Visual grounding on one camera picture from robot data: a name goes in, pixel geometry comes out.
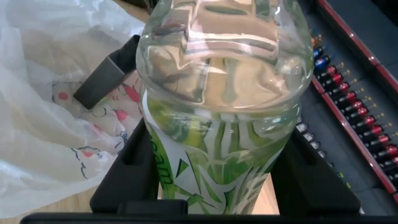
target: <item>bottle label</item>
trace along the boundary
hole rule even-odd
[[[328,67],[327,73],[329,73],[330,75],[332,75],[332,74],[334,74],[336,72],[337,72],[336,67],[334,67],[334,66]]]
[[[348,88],[348,83],[344,82],[339,86],[340,90],[346,90]]]
[[[227,122],[199,117],[194,108],[184,113],[172,108],[147,91],[142,96],[164,199],[186,200],[189,213],[251,213],[294,129],[297,112],[286,119]]]
[[[325,62],[325,59],[321,58],[315,61],[315,66],[320,66],[321,64],[323,64]]]

